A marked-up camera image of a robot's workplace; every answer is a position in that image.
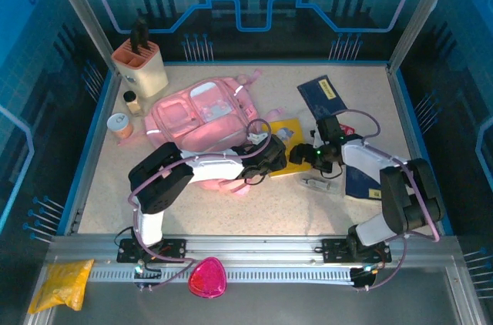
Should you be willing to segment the yellow book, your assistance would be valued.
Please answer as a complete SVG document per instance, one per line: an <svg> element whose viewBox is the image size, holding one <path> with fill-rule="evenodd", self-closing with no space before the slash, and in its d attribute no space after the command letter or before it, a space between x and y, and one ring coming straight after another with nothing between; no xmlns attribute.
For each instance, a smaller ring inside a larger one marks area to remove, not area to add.
<svg viewBox="0 0 493 325"><path fill-rule="evenodd" d="M287 166L280 170L269 174L271 179L280 178L282 176L290 176L297 173L304 173L311 170L311 165L308 162L301 164L292 163L290 151L297 145L304 143L303 131L299 119L285 119L270 122L270 127L274 135L276 135L286 147L285 156Z"/></svg>

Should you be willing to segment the clear plastic pencil case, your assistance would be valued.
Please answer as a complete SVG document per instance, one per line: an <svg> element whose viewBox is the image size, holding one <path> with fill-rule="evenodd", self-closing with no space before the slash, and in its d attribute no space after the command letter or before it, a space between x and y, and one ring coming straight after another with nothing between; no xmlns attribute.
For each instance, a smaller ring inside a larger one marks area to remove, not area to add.
<svg viewBox="0 0 493 325"><path fill-rule="evenodd" d="M341 186L339 182L330 179L321 179L313 177L301 177L299 180L300 185L307 187L308 189L318 191L320 193L339 194Z"/></svg>

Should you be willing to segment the dark blue book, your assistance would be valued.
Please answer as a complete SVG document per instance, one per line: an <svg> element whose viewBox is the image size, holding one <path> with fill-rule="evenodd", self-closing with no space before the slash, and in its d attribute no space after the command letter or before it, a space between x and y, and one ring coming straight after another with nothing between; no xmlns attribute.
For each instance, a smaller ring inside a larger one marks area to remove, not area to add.
<svg viewBox="0 0 493 325"><path fill-rule="evenodd" d="M346 166L344 197L363 203L381 203L381 185L360 170Z"/></svg>
<svg viewBox="0 0 493 325"><path fill-rule="evenodd" d="M327 75L298 85L297 90L316 121L347 109Z"/></svg>

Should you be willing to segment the pink backpack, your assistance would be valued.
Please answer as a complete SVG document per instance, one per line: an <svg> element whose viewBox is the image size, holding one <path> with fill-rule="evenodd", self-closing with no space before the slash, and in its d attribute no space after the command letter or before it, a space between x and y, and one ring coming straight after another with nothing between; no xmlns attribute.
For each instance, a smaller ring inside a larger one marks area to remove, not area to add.
<svg viewBox="0 0 493 325"><path fill-rule="evenodd" d="M248 135L267 128L250 122L259 117L250 95L251 85L260 77L213 77L158 100L144 119L146 135L155 148L174 142L190 152L219 153L245 146Z"/></svg>

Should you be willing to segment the yellow plastic bag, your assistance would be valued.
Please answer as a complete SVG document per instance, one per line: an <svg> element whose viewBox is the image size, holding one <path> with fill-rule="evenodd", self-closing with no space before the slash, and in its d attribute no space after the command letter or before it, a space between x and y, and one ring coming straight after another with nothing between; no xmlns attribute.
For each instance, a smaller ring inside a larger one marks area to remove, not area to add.
<svg viewBox="0 0 493 325"><path fill-rule="evenodd" d="M46 280L34 295L28 313L39 313L59 305L80 311L94 262L91 259L50 264Z"/></svg>

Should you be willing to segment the small controller board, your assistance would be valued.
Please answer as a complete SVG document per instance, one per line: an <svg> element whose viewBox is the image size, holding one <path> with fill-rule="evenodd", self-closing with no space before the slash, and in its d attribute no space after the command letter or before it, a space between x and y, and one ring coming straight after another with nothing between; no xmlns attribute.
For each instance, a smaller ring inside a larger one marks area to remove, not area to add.
<svg viewBox="0 0 493 325"><path fill-rule="evenodd" d="M377 265L363 266L350 269L350 281L357 290L367 290L377 279L379 268Z"/></svg>
<svg viewBox="0 0 493 325"><path fill-rule="evenodd" d="M134 268L133 281L143 291L152 288L162 278L162 274L162 270L151 268L144 260L139 260Z"/></svg>

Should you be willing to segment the pink triangular pouch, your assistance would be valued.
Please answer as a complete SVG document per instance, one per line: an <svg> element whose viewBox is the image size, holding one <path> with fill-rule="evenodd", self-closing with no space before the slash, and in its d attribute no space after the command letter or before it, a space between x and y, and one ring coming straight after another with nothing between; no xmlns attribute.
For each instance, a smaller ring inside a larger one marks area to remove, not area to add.
<svg viewBox="0 0 493 325"><path fill-rule="evenodd" d="M216 257L207 257L192 271L188 280L189 291L202 298L221 297L227 288L226 271Z"/></svg>

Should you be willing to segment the spice bottle with black cap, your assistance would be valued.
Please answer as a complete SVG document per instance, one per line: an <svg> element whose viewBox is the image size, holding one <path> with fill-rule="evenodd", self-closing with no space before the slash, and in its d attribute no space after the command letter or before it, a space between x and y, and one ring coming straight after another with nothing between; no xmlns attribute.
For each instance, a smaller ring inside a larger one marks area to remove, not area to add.
<svg viewBox="0 0 493 325"><path fill-rule="evenodd" d="M140 104L139 98L134 91L128 90L123 93L122 97L126 106L128 107L128 110L133 116L145 115L144 109Z"/></svg>

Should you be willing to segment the beige knife block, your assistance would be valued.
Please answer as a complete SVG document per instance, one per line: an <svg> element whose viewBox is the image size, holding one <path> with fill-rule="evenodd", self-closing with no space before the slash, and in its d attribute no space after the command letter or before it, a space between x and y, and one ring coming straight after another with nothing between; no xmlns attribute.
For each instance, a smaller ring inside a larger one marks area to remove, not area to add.
<svg viewBox="0 0 493 325"><path fill-rule="evenodd" d="M124 41L112 54L112 61L130 90L138 97L148 99L168 85L159 46L148 42L149 49L139 46L139 53L131 49L130 39Z"/></svg>

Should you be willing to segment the grey metal shelf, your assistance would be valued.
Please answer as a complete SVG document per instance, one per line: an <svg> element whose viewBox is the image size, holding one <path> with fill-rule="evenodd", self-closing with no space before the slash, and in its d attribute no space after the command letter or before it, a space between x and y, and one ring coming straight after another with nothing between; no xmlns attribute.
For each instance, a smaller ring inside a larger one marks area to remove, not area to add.
<svg viewBox="0 0 493 325"><path fill-rule="evenodd" d="M22 325L493 325L468 278L403 268L368 293L315 283L231 283L206 300L185 283L141 292L88 283L83 307L57 306Z"/></svg>

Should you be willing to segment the orange can with white lid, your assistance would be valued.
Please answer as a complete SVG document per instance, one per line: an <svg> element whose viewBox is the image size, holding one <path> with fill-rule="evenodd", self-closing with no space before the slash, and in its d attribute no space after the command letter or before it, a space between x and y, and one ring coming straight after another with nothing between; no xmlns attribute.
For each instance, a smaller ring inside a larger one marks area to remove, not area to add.
<svg viewBox="0 0 493 325"><path fill-rule="evenodd" d="M125 113L112 114L106 122L107 129L118 139L128 139L133 133L133 126Z"/></svg>

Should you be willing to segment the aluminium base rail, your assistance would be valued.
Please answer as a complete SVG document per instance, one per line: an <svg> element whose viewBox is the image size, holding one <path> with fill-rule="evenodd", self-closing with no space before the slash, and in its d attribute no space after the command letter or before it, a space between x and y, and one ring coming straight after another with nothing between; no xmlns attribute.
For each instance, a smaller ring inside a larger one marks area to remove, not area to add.
<svg viewBox="0 0 493 325"><path fill-rule="evenodd" d="M186 256L201 261L218 258L226 267L322 266L315 248L322 236L184 236ZM45 262L94 259L99 265L116 261L118 247L109 234L57 236L49 245ZM464 267L461 247L454 236L437 243L422 237L407 239L404 268Z"/></svg>

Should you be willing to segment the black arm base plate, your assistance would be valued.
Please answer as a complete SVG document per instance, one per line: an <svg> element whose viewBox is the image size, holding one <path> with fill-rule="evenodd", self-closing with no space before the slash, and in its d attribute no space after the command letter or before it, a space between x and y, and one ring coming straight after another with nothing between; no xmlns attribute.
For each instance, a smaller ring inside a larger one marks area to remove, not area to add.
<svg viewBox="0 0 493 325"><path fill-rule="evenodd" d="M160 256L175 259L184 258L186 255L186 241L184 239L163 239L149 249ZM138 263L139 260L144 263L164 263L164 260L157 259L147 253L137 240L131 238L121 240L116 261L118 263Z"/></svg>
<svg viewBox="0 0 493 325"><path fill-rule="evenodd" d="M389 246L378 243L364 246L353 238L321 240L321 252L325 263L390 263Z"/></svg>

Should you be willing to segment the aluminium frame post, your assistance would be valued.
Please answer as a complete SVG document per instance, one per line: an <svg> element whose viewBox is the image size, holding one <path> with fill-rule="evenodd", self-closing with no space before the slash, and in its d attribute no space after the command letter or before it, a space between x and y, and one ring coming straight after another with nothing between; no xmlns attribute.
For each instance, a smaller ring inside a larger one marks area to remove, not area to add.
<svg viewBox="0 0 493 325"><path fill-rule="evenodd" d="M387 71L395 75L433 12L438 0L420 0L388 62Z"/></svg>
<svg viewBox="0 0 493 325"><path fill-rule="evenodd" d="M104 63L109 70L114 73L116 71L116 65L112 61L112 46L88 0L69 0L69 2L89 34L89 37L101 55Z"/></svg>

